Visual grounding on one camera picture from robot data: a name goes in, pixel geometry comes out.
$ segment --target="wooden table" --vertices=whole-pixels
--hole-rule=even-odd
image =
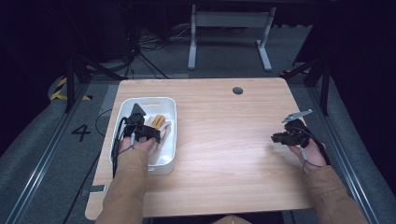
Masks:
[[[243,94],[233,93],[234,87]],[[109,186],[108,151],[122,102],[170,97],[177,104],[175,169],[150,175],[144,217],[235,214],[310,208],[301,164],[271,140],[298,112],[282,78],[127,80],[120,83],[93,185]],[[105,193],[92,193],[96,219]]]

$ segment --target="gray carpet floor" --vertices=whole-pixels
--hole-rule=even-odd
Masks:
[[[143,53],[170,78],[278,77],[281,71],[292,69],[291,64],[309,30],[309,27],[300,26],[275,27],[271,30],[266,49],[273,66],[272,72],[264,71],[256,49],[255,40],[260,39],[262,34],[262,31],[257,29],[237,32],[224,29],[200,30],[196,68],[193,71],[187,69],[190,49],[187,35],[162,49],[143,51]],[[139,59],[134,59],[131,67],[136,79],[163,78]],[[125,72],[124,69],[118,73],[123,76]],[[303,78],[304,75],[293,77],[289,80],[289,84],[297,105],[301,110],[306,110],[315,107],[315,100],[308,95],[307,88],[302,82]],[[57,84],[57,81],[54,82],[49,89],[49,95],[53,93]],[[86,95],[91,95],[92,100],[78,103],[75,113],[65,126],[64,134],[60,137],[59,145],[55,148],[44,177],[40,179],[41,182],[32,193],[30,200],[25,203],[26,209],[20,214],[20,223],[62,223],[70,207],[73,209],[67,223],[92,223],[84,215],[87,196],[78,196],[73,206],[72,202],[86,174],[88,179],[84,189],[88,189],[92,183],[95,167],[90,173],[89,170],[104,141],[102,134],[106,132],[109,120],[109,113],[106,111],[112,107],[117,85],[118,81],[108,77],[93,76],[92,83],[84,92]],[[314,91],[319,92],[319,89],[320,85],[315,87]],[[45,153],[47,145],[62,121],[65,106],[66,101],[51,101],[50,106],[26,127],[0,158],[0,223],[6,222]],[[344,179],[339,161],[334,154],[335,148],[316,113],[304,119],[316,137],[327,145],[332,165]],[[396,223],[395,196],[373,164],[333,82],[329,92],[329,117],[326,119],[332,124],[341,145],[346,149],[347,158],[375,210],[378,223]],[[84,126],[87,127],[86,132],[90,133],[85,134],[81,140],[81,135],[73,134],[73,131]],[[313,209],[284,211],[283,216],[287,224],[318,223]]]

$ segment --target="white container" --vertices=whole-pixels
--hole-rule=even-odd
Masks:
[[[150,117],[164,115],[165,121],[170,121],[170,132],[162,139],[159,147],[148,157],[148,174],[149,175],[165,175],[169,174],[175,168],[174,157],[176,153],[177,140],[177,112],[176,103],[168,97],[147,97],[147,98],[131,98],[124,101],[117,117],[116,127],[114,128],[113,140],[111,148],[113,148],[114,137],[117,134],[120,121],[123,117],[128,118],[131,115],[134,104],[139,104],[146,112],[145,121]],[[122,132],[125,124],[122,124],[120,132]],[[111,161],[111,148],[109,151],[109,159]]]

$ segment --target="brown sleeve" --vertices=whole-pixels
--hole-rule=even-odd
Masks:
[[[367,223],[356,202],[331,166],[323,166],[305,176],[309,197],[320,223]]]
[[[142,223],[148,155],[129,149],[119,155],[115,178],[103,200],[96,223]]]

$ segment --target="silver metal tool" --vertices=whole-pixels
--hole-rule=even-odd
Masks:
[[[303,117],[305,115],[308,115],[308,114],[310,114],[312,112],[313,111],[311,109],[309,109],[309,110],[306,110],[306,111],[289,114],[285,119],[282,120],[282,123],[286,123],[286,122],[298,119],[298,118]]]

